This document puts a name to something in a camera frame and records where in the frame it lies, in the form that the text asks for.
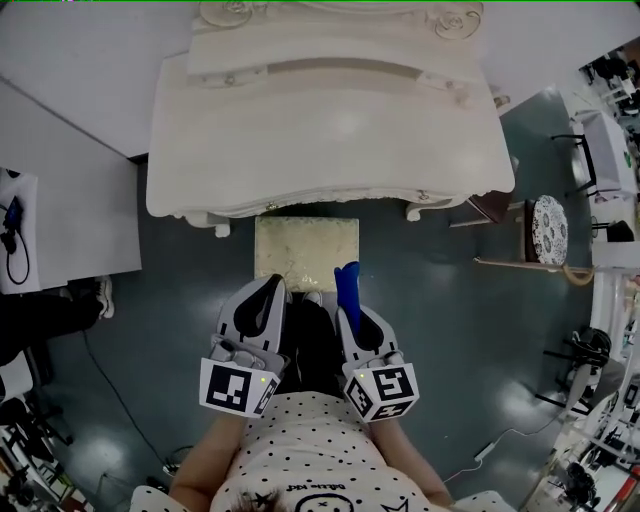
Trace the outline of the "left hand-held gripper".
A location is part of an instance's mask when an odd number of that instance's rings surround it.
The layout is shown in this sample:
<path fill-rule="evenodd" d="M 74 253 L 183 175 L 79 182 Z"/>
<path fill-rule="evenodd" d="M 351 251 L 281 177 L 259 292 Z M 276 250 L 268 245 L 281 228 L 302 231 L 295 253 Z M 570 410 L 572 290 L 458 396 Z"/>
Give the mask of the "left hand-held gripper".
<path fill-rule="evenodd" d="M 286 286 L 279 274 L 255 279 L 227 300 L 211 352 L 201 359 L 201 406 L 245 418 L 261 417 L 290 363 L 287 356 L 275 353 L 285 309 Z"/>

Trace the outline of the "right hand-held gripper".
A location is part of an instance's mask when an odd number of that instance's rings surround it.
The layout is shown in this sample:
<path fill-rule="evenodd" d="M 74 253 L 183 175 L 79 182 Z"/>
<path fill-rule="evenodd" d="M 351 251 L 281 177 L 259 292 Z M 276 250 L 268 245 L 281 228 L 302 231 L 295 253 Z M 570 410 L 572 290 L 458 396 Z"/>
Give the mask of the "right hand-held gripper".
<path fill-rule="evenodd" d="M 404 361 L 391 325 L 371 308 L 362 305 L 359 347 L 345 310 L 336 311 L 337 335 L 346 363 L 343 393 L 365 423 L 404 416 L 420 398 L 414 367 Z M 361 361 L 360 351 L 378 356 Z"/>

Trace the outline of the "blue cloth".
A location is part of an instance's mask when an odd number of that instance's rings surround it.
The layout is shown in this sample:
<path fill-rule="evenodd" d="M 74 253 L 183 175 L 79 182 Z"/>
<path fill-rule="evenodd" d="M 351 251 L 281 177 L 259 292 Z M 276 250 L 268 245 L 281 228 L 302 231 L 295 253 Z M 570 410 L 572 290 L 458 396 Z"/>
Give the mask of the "blue cloth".
<path fill-rule="evenodd" d="M 359 300 L 360 263 L 352 261 L 342 268 L 334 269 L 337 304 L 344 311 L 351 331 L 358 335 L 360 331 L 361 307 Z"/>

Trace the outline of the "gold patterned cushioned stool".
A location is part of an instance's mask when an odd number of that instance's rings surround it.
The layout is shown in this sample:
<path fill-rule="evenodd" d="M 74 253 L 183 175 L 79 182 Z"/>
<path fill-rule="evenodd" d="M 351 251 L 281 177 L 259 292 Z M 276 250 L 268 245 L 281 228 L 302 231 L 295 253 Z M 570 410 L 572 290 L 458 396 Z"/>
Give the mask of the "gold patterned cushioned stool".
<path fill-rule="evenodd" d="M 356 219 L 260 216 L 254 227 L 254 276 L 279 274 L 291 292 L 334 293 L 334 270 L 359 259 Z"/>

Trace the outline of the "person's left forearm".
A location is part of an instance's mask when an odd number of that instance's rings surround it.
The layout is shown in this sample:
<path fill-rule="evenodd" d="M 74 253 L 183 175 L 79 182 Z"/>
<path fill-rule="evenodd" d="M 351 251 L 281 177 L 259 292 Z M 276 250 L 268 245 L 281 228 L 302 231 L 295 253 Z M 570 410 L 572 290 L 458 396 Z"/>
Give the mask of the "person's left forearm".
<path fill-rule="evenodd" d="M 226 481 L 239 449 L 247 419 L 221 413 L 204 437 L 190 450 L 174 476 L 169 496 L 191 512 L 209 512 Z"/>

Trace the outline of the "person's right forearm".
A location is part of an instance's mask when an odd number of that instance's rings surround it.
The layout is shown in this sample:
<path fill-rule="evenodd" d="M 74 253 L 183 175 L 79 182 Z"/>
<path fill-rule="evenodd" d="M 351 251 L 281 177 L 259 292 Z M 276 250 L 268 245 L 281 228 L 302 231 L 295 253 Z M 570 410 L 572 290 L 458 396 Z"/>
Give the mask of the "person's right forearm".
<path fill-rule="evenodd" d="M 431 503 L 444 508 L 453 506 L 445 483 L 409 440 L 398 420 L 372 422 L 369 431 L 389 466 L 410 478 Z"/>

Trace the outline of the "white dressing table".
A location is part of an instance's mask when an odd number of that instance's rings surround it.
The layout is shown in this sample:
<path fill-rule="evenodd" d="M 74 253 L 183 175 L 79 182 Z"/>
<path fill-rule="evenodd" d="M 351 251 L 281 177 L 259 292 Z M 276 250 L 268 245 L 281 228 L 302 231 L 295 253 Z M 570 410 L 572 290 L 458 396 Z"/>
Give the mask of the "white dressing table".
<path fill-rule="evenodd" d="M 483 82 L 432 85 L 388 66 L 288 64 L 207 88 L 167 58 L 156 86 L 146 207 L 227 236 L 296 204 L 400 199 L 450 208 L 515 187 Z"/>

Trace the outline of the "person's black trousers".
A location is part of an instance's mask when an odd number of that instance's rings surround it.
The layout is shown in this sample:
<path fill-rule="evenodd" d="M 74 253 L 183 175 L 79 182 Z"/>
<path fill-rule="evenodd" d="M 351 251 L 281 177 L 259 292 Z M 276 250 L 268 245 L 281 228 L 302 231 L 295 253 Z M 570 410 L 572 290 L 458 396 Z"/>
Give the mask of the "person's black trousers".
<path fill-rule="evenodd" d="M 302 301 L 303 295 L 288 305 L 285 322 L 294 390 L 342 399 L 342 345 L 328 310 Z"/>

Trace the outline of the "person's polka-dot shirt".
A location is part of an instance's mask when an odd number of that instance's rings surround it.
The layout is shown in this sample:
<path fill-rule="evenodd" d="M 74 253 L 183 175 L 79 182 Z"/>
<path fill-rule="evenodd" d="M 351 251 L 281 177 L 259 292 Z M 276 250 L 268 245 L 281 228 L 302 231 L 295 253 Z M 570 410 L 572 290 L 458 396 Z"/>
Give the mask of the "person's polka-dot shirt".
<path fill-rule="evenodd" d="M 274 396 L 247 419 L 226 481 L 209 512 L 516 512 L 495 491 L 431 503 L 389 466 L 369 431 L 342 399 L 299 392 Z M 129 512 L 191 512 L 149 486 L 135 489 Z"/>

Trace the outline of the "dark-seat wooden stool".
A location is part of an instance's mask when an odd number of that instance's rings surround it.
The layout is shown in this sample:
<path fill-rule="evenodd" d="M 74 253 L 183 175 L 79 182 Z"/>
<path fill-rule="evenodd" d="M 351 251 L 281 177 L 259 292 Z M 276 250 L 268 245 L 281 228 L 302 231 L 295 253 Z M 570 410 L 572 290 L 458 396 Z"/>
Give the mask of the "dark-seat wooden stool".
<path fill-rule="evenodd" d="M 467 203 L 480 215 L 478 219 L 450 223 L 450 228 L 472 227 L 485 224 L 499 224 L 511 211 L 520 210 L 524 206 L 523 201 L 513 202 L 513 193 L 491 191 L 484 195 L 473 195 Z"/>

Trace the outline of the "wooden chair with patterned cushion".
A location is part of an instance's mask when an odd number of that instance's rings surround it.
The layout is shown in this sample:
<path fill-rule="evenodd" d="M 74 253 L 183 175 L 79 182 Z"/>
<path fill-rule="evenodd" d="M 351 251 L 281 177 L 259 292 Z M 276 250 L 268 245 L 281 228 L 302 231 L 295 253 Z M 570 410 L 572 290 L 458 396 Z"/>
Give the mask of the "wooden chair with patterned cushion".
<path fill-rule="evenodd" d="M 549 195 L 509 205 L 517 211 L 520 224 L 520 259 L 490 260 L 476 256 L 481 265 L 560 273 L 572 285 L 584 287 L 592 282 L 595 268 L 572 267 L 567 263 L 569 226 L 564 207 Z"/>

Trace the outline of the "black office chair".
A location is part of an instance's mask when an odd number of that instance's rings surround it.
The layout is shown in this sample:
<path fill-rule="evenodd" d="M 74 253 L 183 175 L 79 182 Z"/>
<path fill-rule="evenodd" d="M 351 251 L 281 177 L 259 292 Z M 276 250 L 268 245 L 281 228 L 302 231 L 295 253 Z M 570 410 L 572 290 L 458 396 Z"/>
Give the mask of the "black office chair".
<path fill-rule="evenodd" d="M 534 397 L 560 408 L 563 415 L 576 413 L 580 416 L 588 416 L 594 409 L 591 400 L 596 394 L 596 390 L 593 390 L 588 397 L 585 396 L 586 391 L 591 387 L 591 378 L 599 377 L 596 384 L 598 386 L 604 380 L 606 365 L 615 363 L 615 360 L 610 357 L 612 348 L 610 336 L 599 328 L 586 327 L 580 332 L 574 331 L 571 338 L 564 339 L 563 343 L 570 348 L 570 354 L 544 350 L 543 355 L 572 364 L 573 377 L 570 383 L 555 380 L 560 390 L 566 393 L 566 400 L 560 402 L 539 393 Z"/>

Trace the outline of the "white side table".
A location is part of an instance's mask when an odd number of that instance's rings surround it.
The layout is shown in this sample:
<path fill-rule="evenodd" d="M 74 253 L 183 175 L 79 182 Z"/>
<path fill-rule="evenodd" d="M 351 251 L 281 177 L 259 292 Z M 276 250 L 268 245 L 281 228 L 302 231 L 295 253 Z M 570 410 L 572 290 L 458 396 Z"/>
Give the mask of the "white side table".
<path fill-rule="evenodd" d="M 0 205 L 8 207 L 17 196 L 23 207 L 20 232 L 3 226 L 5 212 L 0 209 L 0 293 L 24 294 L 38 291 L 36 218 L 38 178 L 0 167 Z"/>

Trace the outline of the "blue device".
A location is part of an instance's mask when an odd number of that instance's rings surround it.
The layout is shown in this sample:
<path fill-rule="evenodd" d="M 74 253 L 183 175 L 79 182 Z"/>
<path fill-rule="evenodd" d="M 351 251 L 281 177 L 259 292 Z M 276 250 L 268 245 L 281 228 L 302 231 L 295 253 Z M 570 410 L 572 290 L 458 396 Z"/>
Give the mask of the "blue device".
<path fill-rule="evenodd" d="M 3 226 L 9 232 L 20 232 L 22 219 L 23 219 L 23 207 L 17 196 L 14 196 L 8 207 L 0 205 L 0 209 L 5 212 Z"/>

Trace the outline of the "table with white tablecloth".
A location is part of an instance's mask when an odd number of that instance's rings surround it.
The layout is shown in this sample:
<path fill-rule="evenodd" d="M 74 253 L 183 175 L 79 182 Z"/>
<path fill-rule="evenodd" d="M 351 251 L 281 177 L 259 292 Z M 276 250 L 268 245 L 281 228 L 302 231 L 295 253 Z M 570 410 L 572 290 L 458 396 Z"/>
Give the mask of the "table with white tablecloth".
<path fill-rule="evenodd" d="M 636 171 L 623 129 L 600 110 L 579 111 L 571 125 L 572 132 L 550 137 L 567 139 L 583 156 L 587 181 L 566 197 L 585 193 L 588 197 L 636 198 L 639 193 Z"/>

